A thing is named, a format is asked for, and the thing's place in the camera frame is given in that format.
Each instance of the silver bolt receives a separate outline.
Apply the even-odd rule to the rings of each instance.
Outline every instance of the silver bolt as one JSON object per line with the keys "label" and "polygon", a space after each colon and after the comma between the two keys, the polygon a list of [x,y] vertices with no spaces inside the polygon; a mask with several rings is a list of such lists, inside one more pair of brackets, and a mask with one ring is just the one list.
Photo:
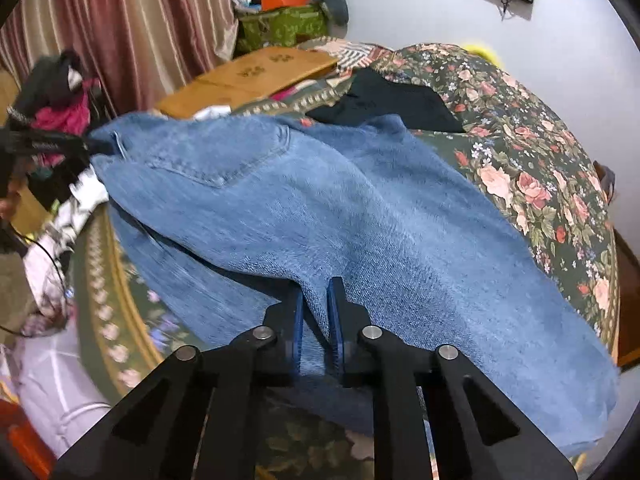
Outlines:
{"label": "silver bolt", "polygon": [[440,354],[443,359],[451,361],[458,357],[458,349],[453,345],[442,345],[438,348],[438,354]]}
{"label": "silver bolt", "polygon": [[369,325],[362,329],[362,335],[367,339],[378,339],[382,335],[382,329],[379,326]]}
{"label": "silver bolt", "polygon": [[175,351],[175,356],[180,361],[191,361],[196,357],[196,349],[190,345],[181,346]]}
{"label": "silver bolt", "polygon": [[254,328],[253,334],[256,339],[264,340],[273,337],[273,330],[268,326],[262,325]]}

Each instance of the blue denim jeans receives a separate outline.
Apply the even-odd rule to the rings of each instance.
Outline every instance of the blue denim jeans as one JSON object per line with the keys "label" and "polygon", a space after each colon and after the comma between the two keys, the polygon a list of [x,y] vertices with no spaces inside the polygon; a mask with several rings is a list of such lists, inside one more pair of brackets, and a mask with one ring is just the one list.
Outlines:
{"label": "blue denim jeans", "polygon": [[326,287],[342,276],[374,323],[459,347],[566,453],[604,434],[617,371],[522,236],[397,116],[357,128],[267,116],[119,118],[93,134],[121,244],[202,340],[260,324],[295,280],[305,325],[299,405],[370,432],[367,392],[330,372]]}

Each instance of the bed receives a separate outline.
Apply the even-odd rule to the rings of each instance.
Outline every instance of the bed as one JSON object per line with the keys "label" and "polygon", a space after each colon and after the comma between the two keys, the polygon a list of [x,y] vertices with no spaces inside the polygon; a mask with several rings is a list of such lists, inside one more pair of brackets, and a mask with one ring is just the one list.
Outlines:
{"label": "bed", "polygon": [[[613,350],[618,270],[606,196],[589,157],[552,110],[511,75],[455,45],[426,43],[392,52],[321,38],[300,48],[337,56],[340,73],[303,82],[236,113],[289,114],[308,121],[306,111],[337,101],[348,91],[353,70],[367,65],[391,81],[430,86],[465,133],[415,135],[492,200],[527,239],[542,272]],[[113,405],[182,345],[206,349],[139,277],[104,206],[78,238],[69,279],[81,374],[86,372],[101,397],[87,402]],[[68,380],[75,380],[72,374]],[[370,438],[275,395],[262,416],[269,429],[258,450],[260,478],[373,478]]]}

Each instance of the orange container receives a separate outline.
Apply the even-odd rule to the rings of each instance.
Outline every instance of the orange container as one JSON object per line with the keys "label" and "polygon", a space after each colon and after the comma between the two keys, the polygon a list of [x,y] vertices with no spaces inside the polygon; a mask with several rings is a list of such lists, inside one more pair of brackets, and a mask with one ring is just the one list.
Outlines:
{"label": "orange container", "polygon": [[309,3],[309,0],[260,0],[262,12],[279,7],[299,7]]}

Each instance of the curtain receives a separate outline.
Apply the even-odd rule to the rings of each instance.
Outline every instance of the curtain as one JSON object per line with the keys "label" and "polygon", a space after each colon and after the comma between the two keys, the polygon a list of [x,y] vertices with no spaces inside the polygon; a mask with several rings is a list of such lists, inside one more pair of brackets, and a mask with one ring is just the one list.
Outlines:
{"label": "curtain", "polygon": [[230,0],[20,0],[0,62],[21,82],[40,56],[72,48],[123,114],[231,59],[237,30]]}

